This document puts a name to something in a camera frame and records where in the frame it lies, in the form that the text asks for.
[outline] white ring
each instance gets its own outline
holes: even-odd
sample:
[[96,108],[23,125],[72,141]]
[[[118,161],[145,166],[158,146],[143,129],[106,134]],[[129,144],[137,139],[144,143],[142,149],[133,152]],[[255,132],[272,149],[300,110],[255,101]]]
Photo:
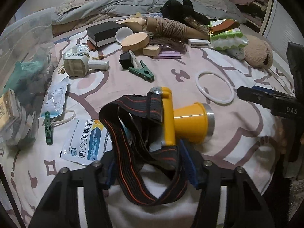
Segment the white ring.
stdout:
[[[226,82],[226,84],[228,85],[228,87],[230,88],[230,91],[231,91],[231,96],[229,97],[229,99],[226,99],[226,100],[221,100],[221,99],[217,99],[217,98],[214,98],[212,96],[210,96],[208,93],[206,93],[202,87],[200,86],[199,84],[199,78],[201,75],[204,75],[204,74],[213,74],[219,78],[221,78],[223,81]],[[234,99],[234,91],[233,91],[233,87],[230,85],[230,83],[228,82],[227,79],[225,79],[224,77],[220,76],[219,74],[215,73],[215,72],[212,72],[212,71],[202,71],[200,73],[197,74],[196,76],[196,79],[195,79],[195,83],[196,83],[196,86],[197,88],[200,90],[200,92],[208,99],[210,99],[211,101],[215,102],[215,103],[218,103],[218,104],[229,104],[233,101]]]

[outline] packet with chinese characters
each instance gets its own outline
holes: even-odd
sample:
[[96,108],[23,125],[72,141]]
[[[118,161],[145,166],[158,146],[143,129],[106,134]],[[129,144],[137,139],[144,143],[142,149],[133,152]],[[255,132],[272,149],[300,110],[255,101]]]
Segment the packet with chinese characters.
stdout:
[[89,165],[112,150],[109,132],[99,120],[75,118],[71,123],[67,140],[60,152],[62,159]]

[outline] patterned bed sheet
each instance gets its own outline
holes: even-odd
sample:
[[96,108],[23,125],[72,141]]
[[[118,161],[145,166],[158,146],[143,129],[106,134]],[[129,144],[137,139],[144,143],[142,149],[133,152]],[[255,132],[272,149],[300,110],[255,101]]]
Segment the patterned bed sheet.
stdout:
[[[76,34],[70,32],[69,36],[57,40],[55,49],[59,65],[63,63],[65,51],[76,44],[86,43],[87,40],[86,31]],[[253,85],[292,92],[292,84],[280,71],[272,67],[270,74],[264,70],[255,70],[245,61],[240,62],[212,49],[188,48],[181,59],[153,60],[147,56],[139,56],[155,75],[155,81],[149,83],[128,71],[122,71],[119,64],[120,54],[122,49],[118,47],[107,56],[106,60],[110,62],[108,71],[91,71],[84,78],[70,78],[66,109],[75,110],[77,118],[98,119],[101,107],[122,95],[145,95],[154,86],[169,87],[173,93],[174,108],[203,102],[209,104],[214,111],[215,131],[212,139],[208,143],[195,146],[205,159],[229,169],[243,166],[259,191],[263,193],[266,190],[278,157],[276,148],[282,139],[277,133],[282,126],[281,120],[260,105],[240,100],[236,93],[232,104],[226,106],[206,99],[196,87],[195,76],[202,70],[214,71],[224,76],[235,92],[240,86]],[[51,86],[65,77],[66,75],[59,75],[55,71]],[[226,99],[230,95],[228,86],[215,76],[203,76],[200,83],[206,92],[217,98]],[[69,167],[71,170],[83,167],[60,158],[60,151],[69,132],[69,123],[54,128],[54,144],[48,146],[45,143],[42,122],[40,121],[38,137],[33,147],[9,153],[0,147],[0,162],[27,225],[57,172],[62,167]],[[144,166],[142,175],[148,189],[155,196],[160,196],[169,184],[165,176],[161,176],[160,172],[150,166]],[[116,184],[111,187],[110,196],[106,200],[114,227],[186,228],[191,226],[199,196],[200,191],[189,185],[181,200],[163,206],[143,208],[131,204]],[[10,216],[14,217],[2,186],[0,200]],[[221,201],[218,223],[224,220],[223,203]],[[83,205],[79,205],[79,212],[82,217]],[[85,219],[82,217],[81,220],[84,225]]]

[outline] medicine packet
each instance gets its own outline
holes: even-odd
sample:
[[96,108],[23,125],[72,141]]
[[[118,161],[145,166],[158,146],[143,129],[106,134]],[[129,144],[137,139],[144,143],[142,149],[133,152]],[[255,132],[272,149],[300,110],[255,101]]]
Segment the medicine packet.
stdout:
[[63,113],[68,84],[69,78],[66,77],[48,90],[48,94],[46,95],[46,99],[44,99],[44,104],[41,109],[41,118],[45,117],[47,111],[50,112],[50,118],[60,116]]
[[89,165],[95,160],[101,160],[104,153],[111,150],[111,137],[99,120],[75,118],[71,121],[60,157],[78,164]]

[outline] plush slipper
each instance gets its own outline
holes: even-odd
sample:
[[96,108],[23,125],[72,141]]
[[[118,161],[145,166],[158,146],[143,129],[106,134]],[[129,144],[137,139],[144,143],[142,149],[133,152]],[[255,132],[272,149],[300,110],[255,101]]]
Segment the plush slipper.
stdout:
[[270,45],[255,36],[246,35],[249,42],[244,47],[244,60],[253,68],[269,69],[273,63],[273,53]]

